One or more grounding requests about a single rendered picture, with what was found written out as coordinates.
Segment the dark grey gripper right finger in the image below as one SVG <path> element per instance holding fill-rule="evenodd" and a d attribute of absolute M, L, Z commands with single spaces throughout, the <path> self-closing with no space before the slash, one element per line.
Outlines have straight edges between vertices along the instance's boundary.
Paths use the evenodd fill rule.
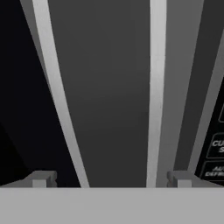
<path fill-rule="evenodd" d="M 168 171 L 167 186 L 174 188 L 221 188 L 221 185 L 216 185 L 209 181 L 202 180 L 196 177 L 189 171 Z"/>

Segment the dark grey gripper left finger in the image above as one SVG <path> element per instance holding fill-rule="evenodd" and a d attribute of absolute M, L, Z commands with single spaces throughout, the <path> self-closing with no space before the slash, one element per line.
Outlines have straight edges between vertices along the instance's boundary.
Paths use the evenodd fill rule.
<path fill-rule="evenodd" d="M 56 171 L 34 171 L 24 179 L 2 185 L 2 188 L 55 188 L 57 186 Z"/>

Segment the black microwave oven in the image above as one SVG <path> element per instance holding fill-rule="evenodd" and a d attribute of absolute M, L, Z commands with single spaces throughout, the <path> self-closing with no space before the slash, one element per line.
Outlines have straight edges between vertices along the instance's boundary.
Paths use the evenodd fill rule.
<path fill-rule="evenodd" d="M 216 53 L 188 171 L 204 182 L 224 186 L 224 33 Z"/>

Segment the black microwave door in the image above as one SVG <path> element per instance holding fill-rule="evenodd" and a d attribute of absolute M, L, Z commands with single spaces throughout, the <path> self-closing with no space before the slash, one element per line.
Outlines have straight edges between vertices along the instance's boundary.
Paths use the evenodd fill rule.
<path fill-rule="evenodd" d="M 224 0 L 166 0 L 164 93 L 157 180 L 188 171 L 216 53 Z M 56 171 L 81 187 L 19 0 L 0 0 L 0 186 Z"/>

